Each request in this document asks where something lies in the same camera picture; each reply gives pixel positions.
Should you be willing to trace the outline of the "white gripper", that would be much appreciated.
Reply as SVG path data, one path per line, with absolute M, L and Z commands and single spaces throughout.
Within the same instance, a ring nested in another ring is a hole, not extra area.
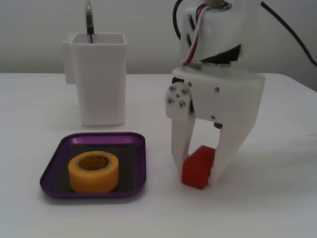
M 175 165 L 181 174 L 196 117 L 222 124 L 208 180 L 209 185 L 214 185 L 256 123 L 265 77 L 203 64 L 179 67 L 172 74 L 184 81 L 172 83 L 165 94 Z

